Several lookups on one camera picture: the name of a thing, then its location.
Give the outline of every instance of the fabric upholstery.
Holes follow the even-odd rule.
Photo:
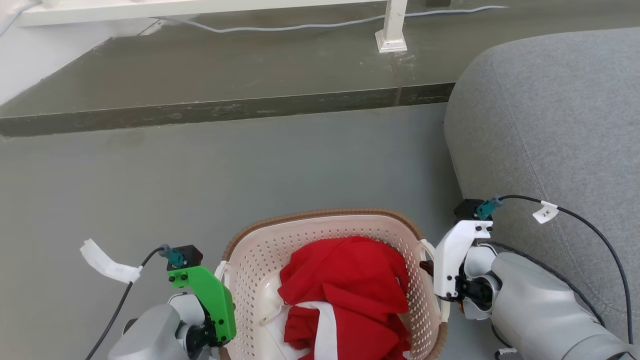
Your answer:
[[[445,136],[464,197],[537,197],[573,210],[613,244],[640,337],[640,28],[510,42],[480,55],[456,84]],[[627,338],[620,274],[605,245],[565,214],[505,200],[493,240],[567,276]]]

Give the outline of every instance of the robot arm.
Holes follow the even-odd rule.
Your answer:
[[[462,220],[438,244],[438,297],[460,302],[469,319],[491,318],[525,360],[640,358],[640,348],[594,322],[565,283],[522,256],[478,245],[492,225]]]
[[[109,360],[195,360],[236,336],[231,292],[200,265],[202,254],[192,245],[164,247],[169,281],[194,294],[175,295],[142,314],[109,351]]]

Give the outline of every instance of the laundry basket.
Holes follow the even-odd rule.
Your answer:
[[[279,271],[291,254],[313,241],[366,236],[390,245],[403,255],[409,275],[409,359],[436,359],[447,337],[449,303],[433,293],[433,280],[419,267],[433,258],[433,246],[406,217],[384,209],[333,209],[300,213],[257,222],[229,243],[216,276],[231,291],[236,306],[237,336],[220,349],[222,360],[283,359],[261,325],[265,300],[261,289],[279,286]]]

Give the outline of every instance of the floor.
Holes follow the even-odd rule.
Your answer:
[[[135,265],[162,244],[196,245],[214,268],[253,221],[319,208],[400,211],[437,242],[460,189],[446,104],[121,129],[0,142],[0,348],[5,358],[82,359],[124,285],[78,251],[92,238]],[[152,259],[95,359],[126,320],[173,291]],[[486,322],[452,311],[441,359],[491,360]]]
[[[410,0],[408,12],[434,10],[441,3]],[[406,19],[409,51],[396,54],[378,53],[374,33],[382,20],[279,33],[216,34],[180,24],[147,36],[112,39],[0,106],[0,135],[445,102],[452,86],[431,86],[454,83],[478,54],[495,45],[551,33],[640,26],[636,0],[452,0],[451,8],[489,4],[509,8]],[[380,2],[219,13],[195,20],[215,28],[331,24],[380,15],[384,9]]]

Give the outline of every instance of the wall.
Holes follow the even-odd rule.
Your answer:
[[[0,0],[0,22],[26,4]],[[86,24],[11,27],[0,37],[0,104],[56,72],[109,37],[137,35],[154,20],[133,19]]]

